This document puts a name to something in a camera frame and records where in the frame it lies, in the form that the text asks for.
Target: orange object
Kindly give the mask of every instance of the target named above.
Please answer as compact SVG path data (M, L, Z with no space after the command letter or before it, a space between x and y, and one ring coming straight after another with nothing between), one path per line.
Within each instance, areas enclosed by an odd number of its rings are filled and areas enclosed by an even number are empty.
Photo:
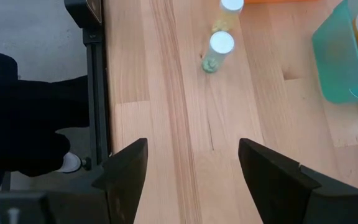
M245 3L295 2L295 1L317 1L317 0L244 0Z

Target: green liquid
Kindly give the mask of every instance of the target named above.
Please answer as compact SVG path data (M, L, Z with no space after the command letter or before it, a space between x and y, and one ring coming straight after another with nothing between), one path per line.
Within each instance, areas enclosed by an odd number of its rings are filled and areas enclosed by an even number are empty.
M203 63L201 64L204 72L206 73L214 73L219 68L219 63L214 58L205 58Z

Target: green plastic container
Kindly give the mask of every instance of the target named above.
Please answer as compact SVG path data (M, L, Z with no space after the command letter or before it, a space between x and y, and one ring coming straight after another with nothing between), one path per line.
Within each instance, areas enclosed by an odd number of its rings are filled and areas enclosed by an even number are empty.
M348 0L343 0L313 34L314 55L324 97L358 102L358 48Z

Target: floor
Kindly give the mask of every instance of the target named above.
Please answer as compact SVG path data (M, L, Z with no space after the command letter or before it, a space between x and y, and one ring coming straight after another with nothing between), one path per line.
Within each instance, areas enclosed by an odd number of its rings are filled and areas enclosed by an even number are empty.
M67 13L64 0L0 0L0 53L16 60L23 80L54 82L86 73L81 29ZM72 152L87 155L88 128L59 133L69 138ZM13 173L11 187L51 189L79 174L51 173L31 179Z

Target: wooden tabletop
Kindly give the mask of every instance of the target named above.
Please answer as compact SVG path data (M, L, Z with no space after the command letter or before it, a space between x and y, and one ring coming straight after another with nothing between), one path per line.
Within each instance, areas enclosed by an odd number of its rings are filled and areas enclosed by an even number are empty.
M339 0L246 4L208 75L218 0L105 0L112 143L149 140L136 223L261 223L240 138L358 187L358 105L321 95L311 36Z

